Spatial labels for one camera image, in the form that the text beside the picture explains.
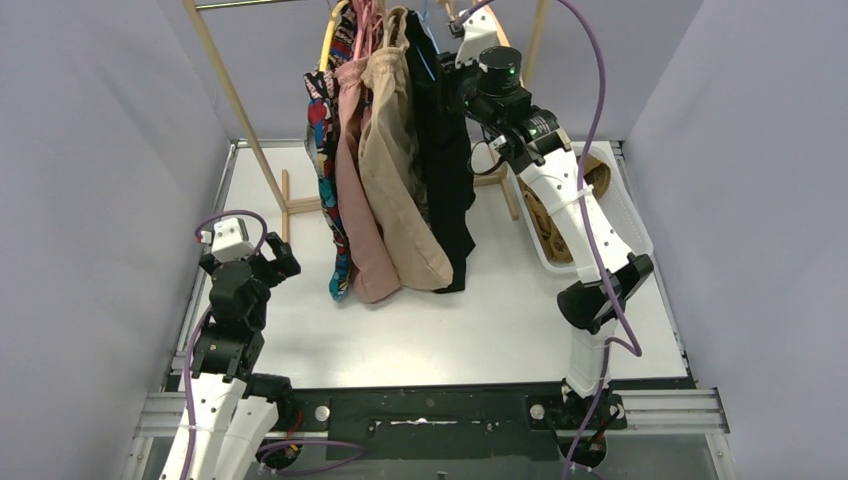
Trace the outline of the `wooden hanger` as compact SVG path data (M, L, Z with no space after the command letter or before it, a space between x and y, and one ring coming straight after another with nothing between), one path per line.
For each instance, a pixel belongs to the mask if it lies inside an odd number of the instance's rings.
M436 3L447 14L449 24L457 20L461 12L467 10L467 7L465 7L466 1L437 0ZM510 46L511 43L494 10L490 6L486 6L483 8L483 11L494 21L498 44L501 46Z

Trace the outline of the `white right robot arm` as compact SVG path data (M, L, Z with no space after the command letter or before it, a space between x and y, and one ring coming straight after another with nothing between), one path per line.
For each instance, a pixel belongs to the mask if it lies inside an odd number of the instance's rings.
M443 53L440 104L481 125L487 144L541 202L572 255L577 281L557 296L571 326L562 400L564 417L578 427L602 413L596 394L609 381L609 339L627 300L652 274L646 254L619 236L580 172L565 130L534 105L520 84L521 54L494 46L474 58Z

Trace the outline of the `black shorts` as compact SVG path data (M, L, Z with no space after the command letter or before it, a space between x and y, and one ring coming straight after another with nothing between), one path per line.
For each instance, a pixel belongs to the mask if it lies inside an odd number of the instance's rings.
M466 213L475 200L467 167L471 144L464 117L438 105L437 51L419 15L412 10L406 14L405 35L419 149L416 160L422 167L431 230L453 268L452 282L439 292L454 293L466 287L467 257L475 248L466 223Z

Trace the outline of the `brown shorts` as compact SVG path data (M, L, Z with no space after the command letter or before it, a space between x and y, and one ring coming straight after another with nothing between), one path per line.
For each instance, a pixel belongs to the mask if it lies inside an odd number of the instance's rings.
M611 179L610 167L596 156L589 155L584 171L584 181L593 186L596 199L605 195ZM523 180L518 179L518 185L525 205L531 213L531 221L546 259L551 263L571 263L573 256L569 247L538 196Z

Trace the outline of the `white plastic basket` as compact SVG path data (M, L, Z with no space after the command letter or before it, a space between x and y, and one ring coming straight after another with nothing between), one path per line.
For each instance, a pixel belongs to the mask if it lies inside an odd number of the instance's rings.
M627 190L626 178L622 175L618 157L621 148L618 142L600 141L593 143L590 154L604 162L611 170L609 187L603 197L598 200L599 206L604 211L608 221L619 237L631 247L637 255L654 253L654 244L639 215L636 205L632 201ZM576 275L576 269L572 262L555 262L549 260L541 244L541 237L536 231L534 217L523 198L517 178L509 174L510 182L518 197L519 210L526 223L531 240L537 252L542 266L556 275Z

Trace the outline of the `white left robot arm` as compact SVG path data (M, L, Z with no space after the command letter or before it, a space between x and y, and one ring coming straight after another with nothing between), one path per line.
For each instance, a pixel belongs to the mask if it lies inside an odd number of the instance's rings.
M271 290L301 271L278 234L265 242L273 259L248 241L216 233L201 258L211 281L209 305L186 353L185 409L163 479L242 479L266 434L296 418L290 379L254 370Z

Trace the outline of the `blue hanger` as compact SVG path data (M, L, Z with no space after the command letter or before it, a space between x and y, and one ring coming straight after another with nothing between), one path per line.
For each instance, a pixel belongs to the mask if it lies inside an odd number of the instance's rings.
M426 38L430 41L430 43L432 45L431 49L433 50L433 52L435 54L438 54L439 53L439 46L436 42L436 39L435 39L434 34L433 34L431 27L430 27L430 8L429 8L429 5L430 5L429 0L423 0L421 8L416 11L416 15L419 19L419 25L420 25L422 31L424 32L424 35L426 36ZM429 76L429 79L430 79L430 83L434 84L436 82L436 76L435 76L434 70L430 67L430 63L425 58L422 47L420 45L416 45L415 46L415 52L417 53L417 55L419 57L419 60L418 60L419 68L427 73L427 75Z

